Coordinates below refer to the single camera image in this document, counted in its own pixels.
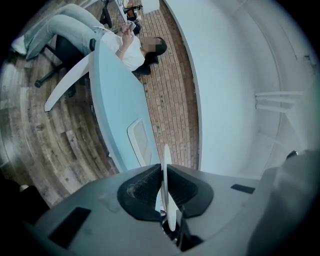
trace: chair wheel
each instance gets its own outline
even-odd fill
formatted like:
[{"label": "chair wheel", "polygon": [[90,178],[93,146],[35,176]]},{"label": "chair wheel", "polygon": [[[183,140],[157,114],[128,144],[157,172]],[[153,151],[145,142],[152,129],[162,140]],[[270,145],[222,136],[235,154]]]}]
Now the chair wheel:
[{"label": "chair wheel", "polygon": [[34,86],[40,88],[42,86],[42,82],[40,80],[35,81]]}]

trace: light blue jeans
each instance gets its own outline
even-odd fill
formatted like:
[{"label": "light blue jeans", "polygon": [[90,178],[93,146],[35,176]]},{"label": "light blue jeans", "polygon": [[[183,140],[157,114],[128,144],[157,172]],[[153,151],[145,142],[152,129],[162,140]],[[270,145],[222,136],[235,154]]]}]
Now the light blue jeans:
[{"label": "light blue jeans", "polygon": [[87,10],[72,3],[67,4],[34,25],[24,35],[26,59],[38,55],[54,35],[66,38],[86,56],[91,52],[90,40],[100,40],[103,35],[102,29],[94,26],[103,25]]}]

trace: curved white wall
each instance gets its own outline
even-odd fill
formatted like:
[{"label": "curved white wall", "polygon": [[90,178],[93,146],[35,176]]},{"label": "curved white wall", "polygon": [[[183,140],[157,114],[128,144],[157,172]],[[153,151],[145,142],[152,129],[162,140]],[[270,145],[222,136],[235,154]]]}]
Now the curved white wall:
[{"label": "curved white wall", "polygon": [[[197,94],[201,171],[237,176],[258,132],[257,69],[233,19],[212,0],[166,0],[184,38]],[[186,9],[190,6],[189,15]]]}]

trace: brick floor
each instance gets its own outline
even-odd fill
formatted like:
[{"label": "brick floor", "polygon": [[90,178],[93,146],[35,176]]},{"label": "brick floor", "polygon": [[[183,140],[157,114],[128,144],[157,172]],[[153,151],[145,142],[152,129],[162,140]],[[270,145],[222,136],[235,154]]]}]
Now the brick floor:
[{"label": "brick floor", "polygon": [[[139,5],[140,0],[133,0]],[[111,3],[112,29],[122,19]],[[160,159],[168,144],[172,162],[198,169],[199,123],[195,85],[187,50],[178,26],[166,4],[160,0],[160,10],[141,15],[142,30],[138,37],[162,37],[168,50],[159,58],[159,65],[151,67],[151,75],[136,75],[144,86],[153,133]]]}]

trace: table leg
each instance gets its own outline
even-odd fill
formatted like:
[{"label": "table leg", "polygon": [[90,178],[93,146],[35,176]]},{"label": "table leg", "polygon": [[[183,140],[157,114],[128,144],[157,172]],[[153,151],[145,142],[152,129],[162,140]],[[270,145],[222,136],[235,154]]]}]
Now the table leg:
[{"label": "table leg", "polygon": [[78,81],[83,75],[89,72],[89,59],[91,52],[80,60],[70,71],[61,79],[61,81],[54,88],[50,94],[48,100],[44,105],[44,111],[50,111],[60,97],[71,87],[76,81]]}]

